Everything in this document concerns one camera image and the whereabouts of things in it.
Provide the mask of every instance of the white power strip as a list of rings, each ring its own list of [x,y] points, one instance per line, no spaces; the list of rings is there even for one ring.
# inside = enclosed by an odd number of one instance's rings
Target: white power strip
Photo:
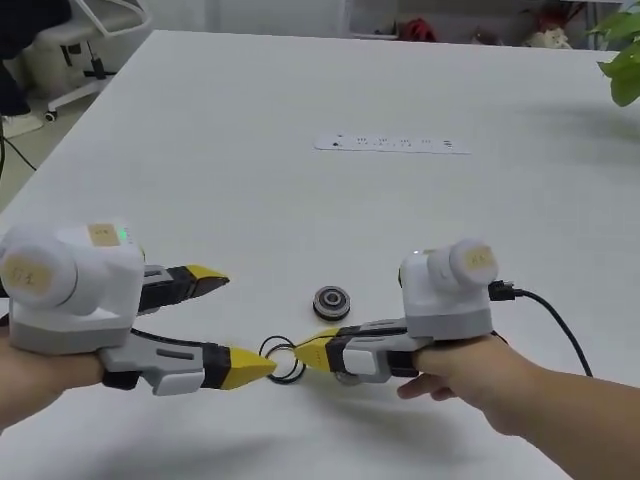
[[[453,140],[386,137],[383,135],[324,135],[316,140],[315,148],[318,150],[433,153],[440,155],[469,155],[471,153]]]

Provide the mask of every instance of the red object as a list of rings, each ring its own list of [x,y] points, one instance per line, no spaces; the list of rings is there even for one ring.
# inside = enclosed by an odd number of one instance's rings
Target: red object
[[[416,18],[400,29],[399,40],[404,42],[437,42],[431,26],[422,18]]]

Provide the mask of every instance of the hand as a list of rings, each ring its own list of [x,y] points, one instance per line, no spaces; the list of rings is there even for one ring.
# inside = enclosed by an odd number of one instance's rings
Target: hand
[[[95,355],[45,357],[14,349],[0,328],[0,431],[51,405],[65,390],[99,383]]]
[[[481,410],[491,426],[505,435],[518,434],[518,417],[535,397],[536,379],[543,372],[493,336],[427,347],[416,353],[414,364],[424,373],[398,389],[401,398],[459,397]]]

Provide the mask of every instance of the green plant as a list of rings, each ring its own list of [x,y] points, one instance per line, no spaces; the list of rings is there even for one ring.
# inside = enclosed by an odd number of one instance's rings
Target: green plant
[[[615,13],[589,33],[601,34],[605,41],[632,41],[610,62],[598,62],[602,73],[611,79],[613,101],[626,107],[640,97],[640,11]]]

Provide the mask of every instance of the ball bearing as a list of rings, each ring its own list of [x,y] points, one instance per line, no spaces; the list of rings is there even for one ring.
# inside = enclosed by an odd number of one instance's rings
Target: ball bearing
[[[340,287],[322,287],[313,297],[313,311],[327,322],[339,322],[350,310],[349,294]]]

